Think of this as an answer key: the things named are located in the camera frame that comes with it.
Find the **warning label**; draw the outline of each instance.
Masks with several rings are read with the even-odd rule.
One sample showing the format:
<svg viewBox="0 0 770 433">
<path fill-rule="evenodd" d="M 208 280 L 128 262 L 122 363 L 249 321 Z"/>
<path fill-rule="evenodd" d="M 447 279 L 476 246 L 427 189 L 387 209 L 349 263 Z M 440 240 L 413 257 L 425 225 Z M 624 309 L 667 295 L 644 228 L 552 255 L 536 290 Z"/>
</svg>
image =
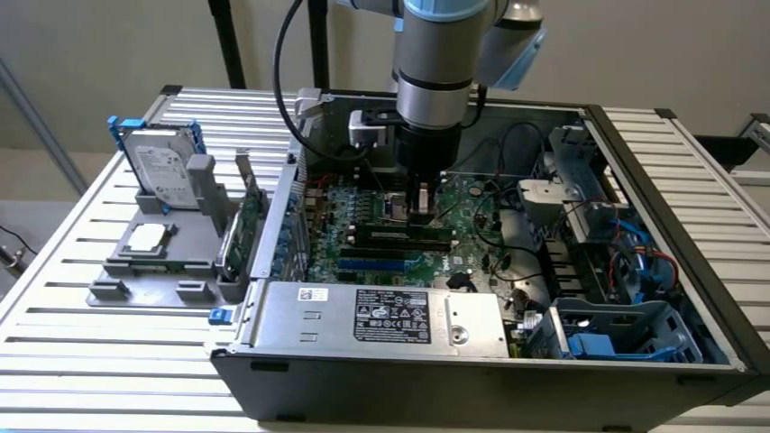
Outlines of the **warning label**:
<svg viewBox="0 0 770 433">
<path fill-rule="evenodd" d="M 352 336 L 375 343 L 429 345 L 427 292 L 356 290 Z"/>
</svg>

